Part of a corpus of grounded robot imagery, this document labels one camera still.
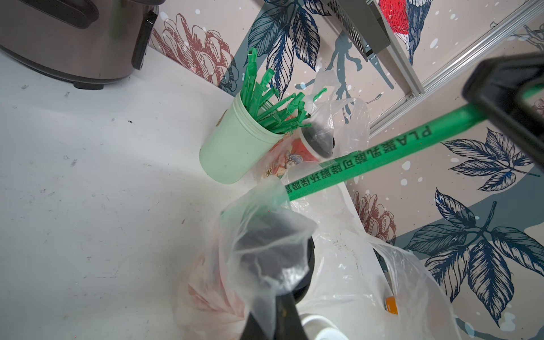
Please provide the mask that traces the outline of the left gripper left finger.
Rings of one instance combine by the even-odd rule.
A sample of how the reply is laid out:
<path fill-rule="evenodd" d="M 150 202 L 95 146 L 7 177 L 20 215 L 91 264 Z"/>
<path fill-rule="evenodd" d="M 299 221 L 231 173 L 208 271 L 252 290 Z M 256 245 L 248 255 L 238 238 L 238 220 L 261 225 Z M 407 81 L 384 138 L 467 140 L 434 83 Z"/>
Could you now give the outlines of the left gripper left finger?
<path fill-rule="evenodd" d="M 272 340 L 275 339 L 275 334 L 271 337 L 268 337 L 264 334 L 264 331 L 259 326 L 258 322 L 255 320 L 253 314 L 249 314 L 245 328 L 242 332 L 240 340 Z"/>

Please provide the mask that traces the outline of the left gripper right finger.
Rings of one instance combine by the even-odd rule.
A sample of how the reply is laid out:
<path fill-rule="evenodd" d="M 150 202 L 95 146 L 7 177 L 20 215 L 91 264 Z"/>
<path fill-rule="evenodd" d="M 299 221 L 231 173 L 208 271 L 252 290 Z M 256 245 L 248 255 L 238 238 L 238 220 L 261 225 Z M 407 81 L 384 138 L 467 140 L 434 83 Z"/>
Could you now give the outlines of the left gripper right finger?
<path fill-rule="evenodd" d="M 292 293 L 276 298 L 276 330 L 274 340 L 308 340 Z"/>

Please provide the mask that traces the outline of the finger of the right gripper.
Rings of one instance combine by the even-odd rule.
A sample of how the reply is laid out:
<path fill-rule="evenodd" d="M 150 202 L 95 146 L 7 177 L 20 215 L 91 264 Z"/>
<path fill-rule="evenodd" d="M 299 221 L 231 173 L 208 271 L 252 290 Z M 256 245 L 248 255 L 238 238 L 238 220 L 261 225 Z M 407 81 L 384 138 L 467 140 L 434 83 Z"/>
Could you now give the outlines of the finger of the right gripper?
<path fill-rule="evenodd" d="M 490 58 L 465 83 L 463 98 L 483 112 L 533 163 L 543 167 L 543 117 L 526 97 L 541 91 L 543 53 Z"/>

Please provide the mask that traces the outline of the green straw with print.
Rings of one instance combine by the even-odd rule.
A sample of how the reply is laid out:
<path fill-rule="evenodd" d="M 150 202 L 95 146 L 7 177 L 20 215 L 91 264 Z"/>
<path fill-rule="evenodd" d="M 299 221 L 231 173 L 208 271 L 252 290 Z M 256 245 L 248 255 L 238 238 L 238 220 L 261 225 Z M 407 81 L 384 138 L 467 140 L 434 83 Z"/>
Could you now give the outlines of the green straw with print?
<path fill-rule="evenodd" d="M 321 163 L 317 171 L 285 185 L 286 192 L 291 201 L 315 194 L 441 143 L 484 120 L 485 115 L 468 104 L 367 150 Z"/>

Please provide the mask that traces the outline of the red cup black lid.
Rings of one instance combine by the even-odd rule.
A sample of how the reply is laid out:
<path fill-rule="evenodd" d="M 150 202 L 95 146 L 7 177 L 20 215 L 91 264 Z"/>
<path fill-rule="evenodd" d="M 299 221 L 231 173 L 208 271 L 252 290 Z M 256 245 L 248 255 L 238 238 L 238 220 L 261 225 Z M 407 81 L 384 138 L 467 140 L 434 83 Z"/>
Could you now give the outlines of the red cup black lid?
<path fill-rule="evenodd" d="M 335 146 L 334 130 L 316 125 L 302 127 L 284 137 L 259 162 L 262 178 L 281 178 L 289 168 L 302 163 L 330 160 Z"/>
<path fill-rule="evenodd" d="M 224 213 L 189 276 L 191 302 L 235 317 L 250 312 L 256 321 L 273 324 L 276 298 L 299 298 L 310 285 L 316 229 L 315 221 L 285 208 Z"/>

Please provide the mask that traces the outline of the clear plastic carrier bag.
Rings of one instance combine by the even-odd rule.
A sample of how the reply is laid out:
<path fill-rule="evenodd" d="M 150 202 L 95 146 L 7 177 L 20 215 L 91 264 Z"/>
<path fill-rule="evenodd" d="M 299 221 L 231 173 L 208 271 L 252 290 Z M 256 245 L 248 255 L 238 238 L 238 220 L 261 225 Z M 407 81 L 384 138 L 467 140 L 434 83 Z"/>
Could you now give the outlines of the clear plastic carrier bag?
<path fill-rule="evenodd" d="M 323 88 L 327 88 L 327 92 L 313 102 L 313 97 Z M 310 118 L 304 122 L 304 128 L 320 125 L 334 130 L 335 146 L 330 160 L 353 151 L 365 150 L 369 141 L 370 117 L 365 102 L 358 98 L 336 99 L 334 92 L 340 89 L 337 75 L 333 71 L 322 70 L 317 73 L 312 91 L 305 99 L 305 109 Z M 252 170 L 257 181 L 264 179 L 258 170 L 259 162 Z M 302 163 L 291 167 L 280 179 L 285 183 L 294 181 L 318 170 L 321 163 Z"/>

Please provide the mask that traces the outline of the red cup black lid front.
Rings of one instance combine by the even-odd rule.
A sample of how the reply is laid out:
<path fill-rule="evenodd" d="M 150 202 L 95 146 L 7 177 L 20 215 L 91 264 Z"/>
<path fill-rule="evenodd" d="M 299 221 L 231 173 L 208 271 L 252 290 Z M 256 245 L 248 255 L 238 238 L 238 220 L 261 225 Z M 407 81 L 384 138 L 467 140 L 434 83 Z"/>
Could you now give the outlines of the red cup black lid front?
<path fill-rule="evenodd" d="M 316 125 L 302 127 L 284 137 L 259 162 L 262 178 L 281 178 L 289 168 L 302 163 L 330 160 L 335 146 L 334 130 Z"/>

